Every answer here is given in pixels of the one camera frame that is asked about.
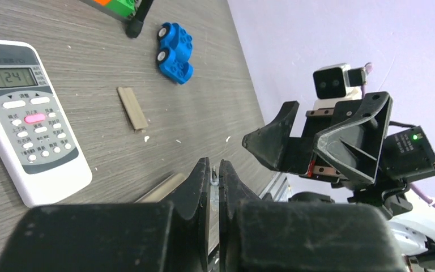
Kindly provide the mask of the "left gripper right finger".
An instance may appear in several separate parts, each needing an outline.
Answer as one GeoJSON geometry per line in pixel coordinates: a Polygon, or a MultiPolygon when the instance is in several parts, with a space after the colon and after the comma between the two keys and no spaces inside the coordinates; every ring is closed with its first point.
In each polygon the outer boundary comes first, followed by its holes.
{"type": "Polygon", "coordinates": [[[260,199],[219,166],[221,271],[406,271],[382,213],[369,205],[260,199]]]}

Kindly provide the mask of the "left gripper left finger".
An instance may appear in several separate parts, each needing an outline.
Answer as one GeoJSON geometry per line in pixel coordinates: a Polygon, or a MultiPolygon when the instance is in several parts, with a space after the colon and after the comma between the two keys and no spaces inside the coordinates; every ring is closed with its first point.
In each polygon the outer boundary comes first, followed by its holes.
{"type": "Polygon", "coordinates": [[[207,271],[208,158],[159,202],[47,205],[21,218],[0,271],[207,271]]]}

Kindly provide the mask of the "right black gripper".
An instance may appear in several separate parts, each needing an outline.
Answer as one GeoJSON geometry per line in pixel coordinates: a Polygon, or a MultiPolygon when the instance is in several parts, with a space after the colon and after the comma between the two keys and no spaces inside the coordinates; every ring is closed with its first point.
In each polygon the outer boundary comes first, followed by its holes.
{"type": "Polygon", "coordinates": [[[338,187],[343,181],[414,182],[435,176],[435,153],[421,126],[391,122],[392,106],[388,92],[372,92],[340,101],[334,109],[309,110],[303,137],[291,137],[299,103],[288,101],[269,124],[245,135],[242,146],[269,170],[341,182],[338,187]],[[408,129],[386,136],[389,124],[408,129]]]}

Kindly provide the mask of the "beige remote control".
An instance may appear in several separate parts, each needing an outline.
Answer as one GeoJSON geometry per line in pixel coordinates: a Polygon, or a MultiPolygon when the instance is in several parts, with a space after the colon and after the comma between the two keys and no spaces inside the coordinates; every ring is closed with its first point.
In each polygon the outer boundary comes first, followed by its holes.
{"type": "Polygon", "coordinates": [[[186,176],[182,173],[171,174],[149,192],[137,199],[135,203],[159,202],[177,189],[185,180],[186,176]]]}

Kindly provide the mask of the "beige battery cover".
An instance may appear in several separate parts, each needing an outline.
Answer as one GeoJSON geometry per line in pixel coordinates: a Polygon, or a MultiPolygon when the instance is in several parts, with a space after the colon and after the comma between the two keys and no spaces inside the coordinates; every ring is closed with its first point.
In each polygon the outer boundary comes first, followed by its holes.
{"type": "Polygon", "coordinates": [[[148,127],[148,122],[133,89],[130,87],[118,87],[117,93],[133,129],[135,131],[145,130],[148,127]]]}

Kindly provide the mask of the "white air conditioner remote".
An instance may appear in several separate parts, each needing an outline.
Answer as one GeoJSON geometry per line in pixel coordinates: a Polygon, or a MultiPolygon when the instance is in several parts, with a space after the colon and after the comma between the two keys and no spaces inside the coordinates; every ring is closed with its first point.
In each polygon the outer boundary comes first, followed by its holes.
{"type": "Polygon", "coordinates": [[[0,158],[27,207],[51,205],[92,171],[36,49],[0,40],[0,158]]]}

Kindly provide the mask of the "clear handle screwdriver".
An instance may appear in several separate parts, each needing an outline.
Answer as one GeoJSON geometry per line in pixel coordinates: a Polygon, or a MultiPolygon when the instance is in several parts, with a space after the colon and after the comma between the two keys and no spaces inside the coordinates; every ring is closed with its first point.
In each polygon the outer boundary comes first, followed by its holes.
{"type": "Polygon", "coordinates": [[[212,167],[210,179],[210,205],[211,210],[219,212],[219,176],[215,166],[212,167]]]}

